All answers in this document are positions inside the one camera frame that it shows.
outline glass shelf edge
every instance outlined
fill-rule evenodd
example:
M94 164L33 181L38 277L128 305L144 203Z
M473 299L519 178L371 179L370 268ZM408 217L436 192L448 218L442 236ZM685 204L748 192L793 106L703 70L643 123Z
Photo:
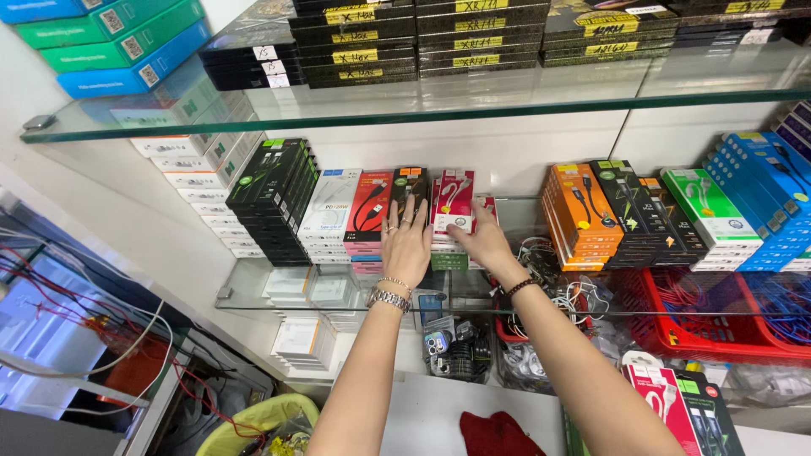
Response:
M633 110L668 108L689 105L722 105L766 101L799 101L811 98L811 88L755 90L742 92L691 93L685 95L662 95L656 97L619 98L612 100L574 101L473 110L443 110L433 112L410 112L392 114L364 114L327 118L296 118L260 120L256 122L182 125L172 127L146 127L114 131L77 131L38 133L26 131L19 138L26 144L44 144L81 140L111 140L144 136L190 135L196 133L226 133L234 131L265 131L298 128L352 127L390 123L439 122L474 118L518 117L539 114L567 114L606 110Z

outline silver watch band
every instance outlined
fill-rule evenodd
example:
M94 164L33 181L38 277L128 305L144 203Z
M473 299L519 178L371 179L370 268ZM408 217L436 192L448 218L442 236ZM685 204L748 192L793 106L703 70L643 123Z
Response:
M370 308L371 305L377 301L392 304L394 307L402 310L403 313L406 313L411 309L410 299L404 299L397 293L391 293L375 287L369 296L369 300L366 302L366 307Z

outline price tag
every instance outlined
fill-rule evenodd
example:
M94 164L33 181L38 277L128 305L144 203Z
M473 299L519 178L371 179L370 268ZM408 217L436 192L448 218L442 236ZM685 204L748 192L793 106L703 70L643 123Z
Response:
M276 60L276 49L273 46L254 46L256 60Z
M268 76L268 83L270 84L270 88L278 88L278 87L289 87L290 81L287 79L287 75L282 73L280 75L270 75Z
M278 75L285 72L285 66L281 64L281 60L271 60L262 64L265 75Z

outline teal box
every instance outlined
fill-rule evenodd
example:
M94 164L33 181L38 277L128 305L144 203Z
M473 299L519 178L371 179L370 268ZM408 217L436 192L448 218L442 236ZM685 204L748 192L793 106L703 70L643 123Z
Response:
M89 15L20 24L17 33L34 49L112 41L180 0L118 0Z
M775 133L731 133L724 147L795 218L811 217L811 165Z
M40 52L59 73L129 68L204 16L198 0L182 0L113 41Z

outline glass display case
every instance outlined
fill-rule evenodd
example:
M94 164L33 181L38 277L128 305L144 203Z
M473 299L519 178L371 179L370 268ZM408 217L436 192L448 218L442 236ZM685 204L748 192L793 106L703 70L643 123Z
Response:
M150 93L73 101L26 143L226 131L430 122L811 97L811 50L781 40L715 52L673 49L667 57L602 64L470 73L414 82L245 91L257 120L197 115L218 95L199 58Z

